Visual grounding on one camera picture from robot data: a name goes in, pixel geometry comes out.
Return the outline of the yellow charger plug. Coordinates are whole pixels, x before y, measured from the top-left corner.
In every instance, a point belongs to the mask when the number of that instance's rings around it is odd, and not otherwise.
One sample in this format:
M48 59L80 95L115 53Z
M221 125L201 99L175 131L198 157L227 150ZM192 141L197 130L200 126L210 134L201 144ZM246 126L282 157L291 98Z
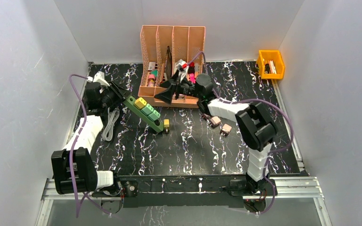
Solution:
M147 102L146 102L146 100L145 100L144 98L139 97L138 99L135 100L135 102L133 103L133 105L134 105L137 109L141 110L141 109L143 109L143 108L147 105Z
M169 131L170 131L170 121L169 121L169 119L164 119L163 126L164 126L164 133L168 134Z

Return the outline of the green power strip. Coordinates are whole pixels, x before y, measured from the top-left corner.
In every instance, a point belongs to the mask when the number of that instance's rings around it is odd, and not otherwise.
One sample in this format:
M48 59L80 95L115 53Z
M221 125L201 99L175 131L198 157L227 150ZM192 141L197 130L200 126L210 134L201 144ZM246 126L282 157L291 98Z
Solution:
M159 118L156 121L151 121L146 115L144 115L139 109L137 109L133 103L136 98L132 95L125 99L123 102L133 113L139 116L147 125L149 125L155 132L160 133L164 131L163 121Z

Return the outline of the pink charger plug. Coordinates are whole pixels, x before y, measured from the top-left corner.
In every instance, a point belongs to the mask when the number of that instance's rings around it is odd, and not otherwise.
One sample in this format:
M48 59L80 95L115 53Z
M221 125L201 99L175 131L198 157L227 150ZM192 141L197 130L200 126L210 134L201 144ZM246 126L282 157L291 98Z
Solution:
M212 128L215 128L221 124L221 119L218 116L210 117L208 120Z

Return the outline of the pink white charger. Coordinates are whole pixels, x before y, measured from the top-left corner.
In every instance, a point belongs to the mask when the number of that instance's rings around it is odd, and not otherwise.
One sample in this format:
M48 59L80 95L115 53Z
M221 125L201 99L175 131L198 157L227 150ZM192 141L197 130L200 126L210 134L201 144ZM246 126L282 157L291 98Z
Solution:
M208 115L208 114L205 114L205 113L203 113L201 116L202 116L203 119L205 119L207 121L211 119L211 116Z

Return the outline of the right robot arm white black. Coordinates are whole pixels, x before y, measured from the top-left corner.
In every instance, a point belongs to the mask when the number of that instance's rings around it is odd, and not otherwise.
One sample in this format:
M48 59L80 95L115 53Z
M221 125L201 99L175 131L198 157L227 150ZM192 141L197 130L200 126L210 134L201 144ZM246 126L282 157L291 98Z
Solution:
M197 98L201 113L235 122L244 143L248 146L248 169L243 180L231 180L228 188L232 195L258 195L268 182L267 160L278 129L264 104L236 103L218 97L208 74L200 74L195 82L178 75L161 84L163 91L155 98L171 104L180 94Z

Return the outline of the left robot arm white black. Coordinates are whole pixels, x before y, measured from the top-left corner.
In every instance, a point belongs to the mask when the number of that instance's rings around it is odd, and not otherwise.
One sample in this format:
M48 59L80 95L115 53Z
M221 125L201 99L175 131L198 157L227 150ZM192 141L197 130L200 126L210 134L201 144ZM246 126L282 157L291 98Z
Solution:
M118 106L131 92L114 81L89 82L84 97L79 100L82 117L70 141L51 156L55 188L58 194L77 194L101 191L118 195L123 185L112 170L96 170L91 151L103 129L112 129L110 123L119 115Z

